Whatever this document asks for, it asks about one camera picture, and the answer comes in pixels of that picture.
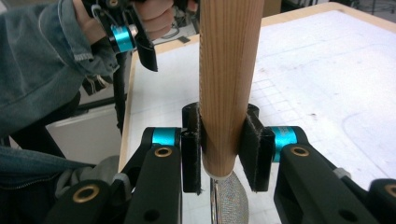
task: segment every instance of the wooden rod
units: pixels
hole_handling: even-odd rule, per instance
[[[263,0],[201,0],[200,114],[206,172],[233,170],[248,109]]]

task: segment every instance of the jacket sleeve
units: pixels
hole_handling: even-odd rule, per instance
[[[90,46],[72,0],[0,15],[0,137],[69,102],[85,76],[119,67],[106,40]]]

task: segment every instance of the wood grain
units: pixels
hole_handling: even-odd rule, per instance
[[[246,117],[263,0],[201,0],[200,113],[206,171],[233,170]]]

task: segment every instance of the human hand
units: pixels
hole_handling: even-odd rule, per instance
[[[174,21],[172,10],[173,0],[146,0],[134,2],[134,7],[140,15],[143,26],[150,39],[157,39],[169,32]],[[198,4],[189,0],[187,9],[196,11]]]
[[[169,32],[174,20],[172,11],[173,0],[146,0],[145,2],[132,2],[143,22],[150,39],[157,39]],[[82,32],[90,44],[106,36],[99,22],[91,18],[81,0],[73,0],[76,19]],[[193,0],[188,0],[188,9],[196,11],[198,5]]]

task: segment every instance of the blue joint ring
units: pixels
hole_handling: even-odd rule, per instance
[[[129,51],[134,49],[134,41],[130,36],[130,32],[126,26],[111,26],[111,31],[113,32],[114,38],[117,41],[120,52]]]
[[[155,128],[152,134],[152,144],[174,146],[176,144],[176,128]]]
[[[275,156],[274,162],[279,162],[280,151],[288,144],[296,144],[297,136],[294,130],[289,126],[270,127],[275,134]]]

